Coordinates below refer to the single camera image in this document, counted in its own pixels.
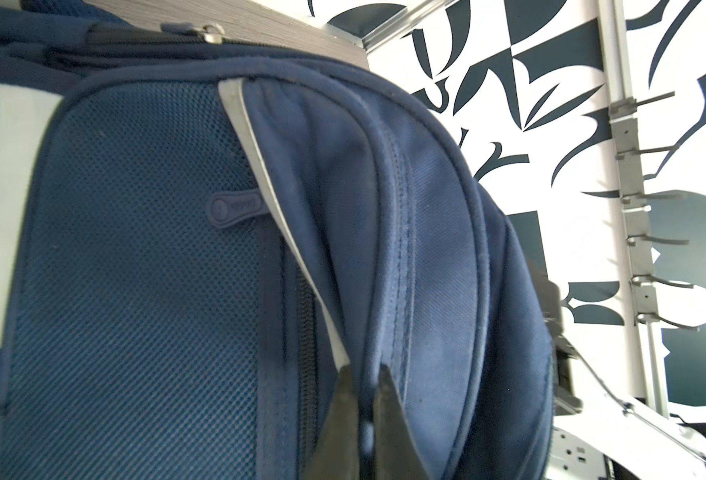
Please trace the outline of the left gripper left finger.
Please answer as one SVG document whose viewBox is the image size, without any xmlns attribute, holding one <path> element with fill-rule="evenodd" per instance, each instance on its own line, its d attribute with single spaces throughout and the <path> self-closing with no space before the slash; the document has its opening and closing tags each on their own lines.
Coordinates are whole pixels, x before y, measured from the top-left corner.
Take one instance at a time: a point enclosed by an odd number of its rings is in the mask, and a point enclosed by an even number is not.
<svg viewBox="0 0 706 480">
<path fill-rule="evenodd" d="M 305 479 L 359 479 L 359 401 L 349 365 L 338 372 L 332 401 Z"/>
</svg>

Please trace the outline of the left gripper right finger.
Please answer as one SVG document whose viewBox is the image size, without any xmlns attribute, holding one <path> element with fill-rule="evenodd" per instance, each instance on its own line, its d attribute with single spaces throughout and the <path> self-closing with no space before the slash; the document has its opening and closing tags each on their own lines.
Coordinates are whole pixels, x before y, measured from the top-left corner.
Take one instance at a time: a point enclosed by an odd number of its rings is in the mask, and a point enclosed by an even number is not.
<svg viewBox="0 0 706 480">
<path fill-rule="evenodd" d="M 383 365 L 373 406 L 375 479 L 430 479 L 389 368 Z"/>
</svg>

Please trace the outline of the navy blue student backpack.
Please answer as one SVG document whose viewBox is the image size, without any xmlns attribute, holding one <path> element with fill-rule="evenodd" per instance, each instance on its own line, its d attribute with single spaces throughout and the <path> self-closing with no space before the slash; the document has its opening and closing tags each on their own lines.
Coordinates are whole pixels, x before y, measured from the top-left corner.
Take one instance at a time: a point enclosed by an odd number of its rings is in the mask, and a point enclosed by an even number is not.
<svg viewBox="0 0 706 480">
<path fill-rule="evenodd" d="M 430 479 L 541 479 L 552 340 L 447 130 L 358 67 L 0 6 L 0 479 L 300 479 L 349 365 Z"/>
</svg>

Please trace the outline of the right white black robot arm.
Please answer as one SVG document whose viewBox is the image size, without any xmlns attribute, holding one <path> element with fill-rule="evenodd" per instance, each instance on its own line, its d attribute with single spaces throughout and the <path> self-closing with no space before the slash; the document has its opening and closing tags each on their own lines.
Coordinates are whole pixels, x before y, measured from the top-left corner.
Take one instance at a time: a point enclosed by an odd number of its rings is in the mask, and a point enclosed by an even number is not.
<svg viewBox="0 0 706 480">
<path fill-rule="evenodd" d="M 556 416 L 546 479 L 706 479 L 706 436 L 614 393 L 565 337 L 558 286 L 534 285 L 554 341 Z"/>
</svg>

